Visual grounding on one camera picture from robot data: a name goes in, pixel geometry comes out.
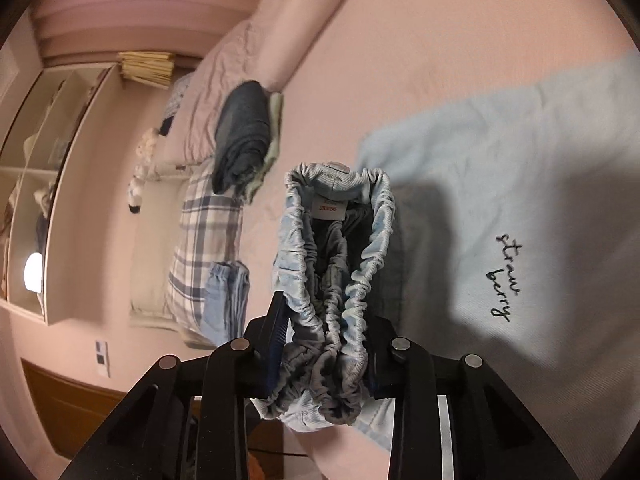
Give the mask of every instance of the pink curtain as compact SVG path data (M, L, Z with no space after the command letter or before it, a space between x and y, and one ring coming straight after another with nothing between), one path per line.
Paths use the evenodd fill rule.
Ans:
M35 0L32 19L45 65L113 60L161 50L193 66L259 0Z

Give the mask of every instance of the white cabinet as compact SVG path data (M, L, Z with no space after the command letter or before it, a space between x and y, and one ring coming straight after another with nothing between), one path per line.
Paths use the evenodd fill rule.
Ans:
M121 90L115 65L87 64L42 70L24 99L0 151L0 208L17 191L0 245L7 293L1 306L46 324L68 316L74 213L97 132ZM43 209L35 194L49 187L51 202ZM40 297L24 280L26 261L37 252L44 253Z

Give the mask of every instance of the cable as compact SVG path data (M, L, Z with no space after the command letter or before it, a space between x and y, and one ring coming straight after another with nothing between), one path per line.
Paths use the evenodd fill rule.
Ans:
M247 451L253 451L254 453L266 453L268 455L305 456L305 457L309 457L309 455L304 455L302 453L284 453L284 452L281 452L281 451L271 451L269 449L256 449L255 447L248 447Z

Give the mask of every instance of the ruffled elastic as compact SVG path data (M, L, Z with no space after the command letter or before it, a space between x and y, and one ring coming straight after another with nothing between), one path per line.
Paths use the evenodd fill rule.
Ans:
M284 292L293 311L294 336L285 346L280 377L271 397L254 403L264 418L275 418L308 391L315 404L312 409L327 423L350 424L360 413L362 376L367 365L364 298L373 275L383 266L392 233L395 205L389 180L382 170L345 173L331 165L301 164L287 174L285 184L286 210L280 224L274 290ZM362 251L360 269L352 272L344 291L341 280L336 279L348 272L347 245L338 221L331 225L327 241L328 250L335 254L329 259L325 279L318 283L314 270L318 248L311 229L310 203L303 204L305 193L309 198L307 188L330 200L372 206L369 245ZM322 301L313 302L318 287Z

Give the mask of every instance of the folded light blue jeans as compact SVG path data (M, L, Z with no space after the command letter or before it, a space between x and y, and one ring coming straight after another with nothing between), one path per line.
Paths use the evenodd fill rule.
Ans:
M214 263L205 286L200 332L216 346L244 331L249 270L241 262Z
M273 289L287 298L293 337L276 389L254 404L297 431L351 424L366 396L366 295L392 233L389 179L382 170L301 164L285 184ZM346 203L344 218L313 218L318 197Z

